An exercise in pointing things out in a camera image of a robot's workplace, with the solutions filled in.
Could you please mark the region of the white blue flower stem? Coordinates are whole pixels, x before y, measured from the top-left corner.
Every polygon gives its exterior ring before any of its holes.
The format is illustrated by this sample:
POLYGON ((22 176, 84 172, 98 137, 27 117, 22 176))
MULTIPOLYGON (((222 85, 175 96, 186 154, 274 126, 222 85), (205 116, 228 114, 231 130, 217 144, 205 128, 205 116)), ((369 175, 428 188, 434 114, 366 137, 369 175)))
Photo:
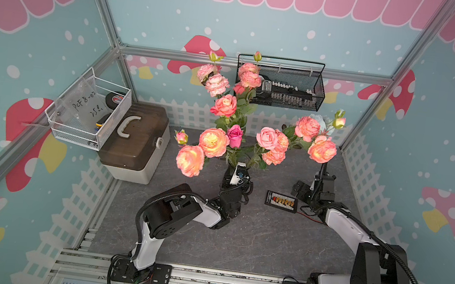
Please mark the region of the white blue flower stem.
POLYGON ((317 121, 321 126, 321 132, 324 135, 331 135, 334 131, 342 130, 346 126, 345 116, 346 112, 342 109, 336 111, 332 118, 319 116, 317 121))

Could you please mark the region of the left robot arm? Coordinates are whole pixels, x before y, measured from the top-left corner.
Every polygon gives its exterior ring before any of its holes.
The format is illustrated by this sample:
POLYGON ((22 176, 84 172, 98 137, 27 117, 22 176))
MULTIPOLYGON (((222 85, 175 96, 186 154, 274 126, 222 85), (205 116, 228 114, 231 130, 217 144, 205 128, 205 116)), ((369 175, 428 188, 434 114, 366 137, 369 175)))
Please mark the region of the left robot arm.
POLYGON ((240 215, 252 192, 248 173, 227 171, 215 198, 205 199, 184 183, 148 199, 135 217, 136 246, 127 257, 117 254, 111 258, 108 284, 168 284, 173 267, 156 261, 164 240, 190 222, 213 230, 227 226, 240 215))

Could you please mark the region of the pink rose stem bunch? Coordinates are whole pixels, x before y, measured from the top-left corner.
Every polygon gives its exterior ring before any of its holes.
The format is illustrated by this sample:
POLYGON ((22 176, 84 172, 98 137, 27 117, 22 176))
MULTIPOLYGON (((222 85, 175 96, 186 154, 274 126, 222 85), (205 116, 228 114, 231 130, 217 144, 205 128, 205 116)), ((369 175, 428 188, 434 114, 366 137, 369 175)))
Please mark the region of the pink rose stem bunch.
POLYGON ((185 130, 175 131, 175 140, 180 145, 176 155, 176 165, 186 177, 196 177, 203 170, 205 163, 211 158, 225 158, 229 164, 234 161, 233 152, 229 150, 230 138, 218 128, 204 130, 195 145, 188 143, 189 135, 185 130))

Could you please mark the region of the socket set in basket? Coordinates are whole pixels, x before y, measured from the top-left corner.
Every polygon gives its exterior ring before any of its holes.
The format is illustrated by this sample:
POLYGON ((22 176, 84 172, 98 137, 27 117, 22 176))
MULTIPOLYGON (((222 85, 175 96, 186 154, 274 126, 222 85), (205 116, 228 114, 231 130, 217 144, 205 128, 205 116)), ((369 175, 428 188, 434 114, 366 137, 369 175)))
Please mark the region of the socket set in basket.
POLYGON ((262 79, 261 86, 256 89, 256 94, 262 98, 270 98, 299 106, 307 102, 313 102, 315 97, 314 93, 309 89, 301 91, 298 86, 284 84, 268 78, 262 79))

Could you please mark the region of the orange pink rose spray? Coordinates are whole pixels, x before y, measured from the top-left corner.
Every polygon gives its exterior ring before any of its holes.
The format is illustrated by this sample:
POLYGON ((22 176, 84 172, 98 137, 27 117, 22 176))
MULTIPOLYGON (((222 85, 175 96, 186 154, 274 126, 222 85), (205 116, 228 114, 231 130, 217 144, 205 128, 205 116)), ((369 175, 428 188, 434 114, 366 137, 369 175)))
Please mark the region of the orange pink rose spray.
POLYGON ((321 132, 320 124, 312 117, 302 117, 293 126, 275 130, 279 136, 278 145, 263 155, 264 160, 259 156, 259 146, 256 143, 257 159, 263 167, 281 164, 287 157, 287 151, 296 147, 306 150, 311 161, 319 164, 328 163, 337 155, 338 150, 332 138, 321 132))

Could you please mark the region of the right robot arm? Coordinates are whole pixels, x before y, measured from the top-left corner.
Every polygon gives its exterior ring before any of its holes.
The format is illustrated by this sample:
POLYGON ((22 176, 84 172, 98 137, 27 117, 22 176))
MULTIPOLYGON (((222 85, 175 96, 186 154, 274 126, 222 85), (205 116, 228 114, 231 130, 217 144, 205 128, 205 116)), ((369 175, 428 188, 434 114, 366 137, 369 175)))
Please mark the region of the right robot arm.
POLYGON ((293 194, 321 224, 332 229, 354 254, 350 274, 311 273, 305 284, 419 284, 399 245, 382 241, 345 204, 335 199, 336 177, 323 164, 309 186, 297 182, 293 194))

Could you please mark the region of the black tape roll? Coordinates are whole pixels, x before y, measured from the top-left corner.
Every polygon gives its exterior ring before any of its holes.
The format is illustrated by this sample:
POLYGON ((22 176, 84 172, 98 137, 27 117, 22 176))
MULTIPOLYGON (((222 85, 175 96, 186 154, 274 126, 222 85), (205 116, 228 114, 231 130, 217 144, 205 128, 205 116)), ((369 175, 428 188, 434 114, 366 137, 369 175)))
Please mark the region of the black tape roll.
POLYGON ((115 110, 119 104, 123 101, 125 97, 125 94, 123 92, 109 92, 106 96, 105 96, 105 103, 106 103, 106 106, 111 109, 111 110, 115 110))

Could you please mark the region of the light pink rose stem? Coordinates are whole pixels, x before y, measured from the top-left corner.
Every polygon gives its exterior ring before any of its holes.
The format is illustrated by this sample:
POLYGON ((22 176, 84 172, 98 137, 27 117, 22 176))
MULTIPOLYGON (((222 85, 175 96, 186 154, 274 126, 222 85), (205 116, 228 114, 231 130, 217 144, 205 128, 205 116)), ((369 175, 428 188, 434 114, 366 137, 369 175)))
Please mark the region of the light pink rose stem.
POLYGON ((257 145, 259 146, 259 156, 264 160, 264 154, 273 151, 278 145, 278 133, 275 129, 264 127, 256 134, 257 145))

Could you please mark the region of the brown lidded storage box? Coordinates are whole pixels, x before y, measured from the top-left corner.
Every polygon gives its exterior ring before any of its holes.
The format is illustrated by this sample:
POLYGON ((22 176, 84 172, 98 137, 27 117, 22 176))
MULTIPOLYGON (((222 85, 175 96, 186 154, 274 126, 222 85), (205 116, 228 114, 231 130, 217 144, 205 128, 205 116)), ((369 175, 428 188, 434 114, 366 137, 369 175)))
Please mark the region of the brown lidded storage box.
POLYGON ((166 109, 135 103, 99 151, 100 162, 116 179, 148 184, 170 141, 166 109))

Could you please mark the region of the black connector board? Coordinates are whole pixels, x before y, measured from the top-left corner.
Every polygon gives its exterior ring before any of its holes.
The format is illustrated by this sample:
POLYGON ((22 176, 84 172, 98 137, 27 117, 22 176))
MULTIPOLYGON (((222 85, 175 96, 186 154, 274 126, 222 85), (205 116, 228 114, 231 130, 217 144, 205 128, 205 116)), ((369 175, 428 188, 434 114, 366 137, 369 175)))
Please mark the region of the black connector board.
POLYGON ((296 214, 298 199, 269 190, 266 194, 265 205, 296 214))

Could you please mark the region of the tall pink carnation stem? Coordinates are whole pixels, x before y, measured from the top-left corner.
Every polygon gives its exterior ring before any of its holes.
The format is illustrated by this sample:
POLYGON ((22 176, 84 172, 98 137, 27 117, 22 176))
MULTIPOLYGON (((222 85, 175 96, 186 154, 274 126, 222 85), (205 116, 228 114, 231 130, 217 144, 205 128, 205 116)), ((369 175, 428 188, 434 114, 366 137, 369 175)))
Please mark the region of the tall pink carnation stem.
POLYGON ((214 51, 209 53, 209 58, 210 62, 199 67, 195 77, 215 100, 210 112, 218 117, 216 124, 226 133, 234 124, 240 125, 245 132, 246 117, 251 111, 250 102, 262 83, 260 68, 257 66, 262 59, 261 53, 255 53, 254 62, 239 66, 234 86, 230 85, 217 66, 223 58, 214 51))

